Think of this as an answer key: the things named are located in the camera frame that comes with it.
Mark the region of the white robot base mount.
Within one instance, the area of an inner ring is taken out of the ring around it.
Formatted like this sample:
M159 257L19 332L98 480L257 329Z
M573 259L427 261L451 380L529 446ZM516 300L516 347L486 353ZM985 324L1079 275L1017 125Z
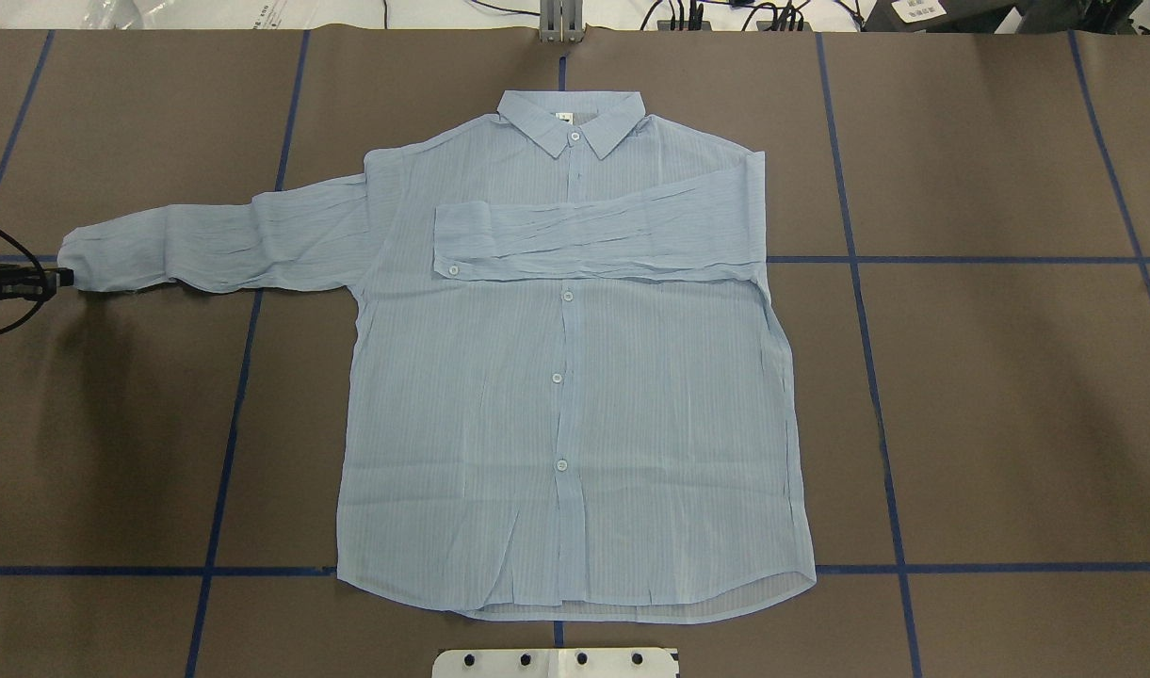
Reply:
M678 677L676 649L657 647L442 652L432 677Z

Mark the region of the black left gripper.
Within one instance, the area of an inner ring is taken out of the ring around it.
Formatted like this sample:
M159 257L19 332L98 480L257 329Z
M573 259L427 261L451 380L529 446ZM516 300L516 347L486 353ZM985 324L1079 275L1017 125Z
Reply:
M67 267L31 270L26 265L0 265L0 300L24 299L25 287L29 291L74 287L74 271Z

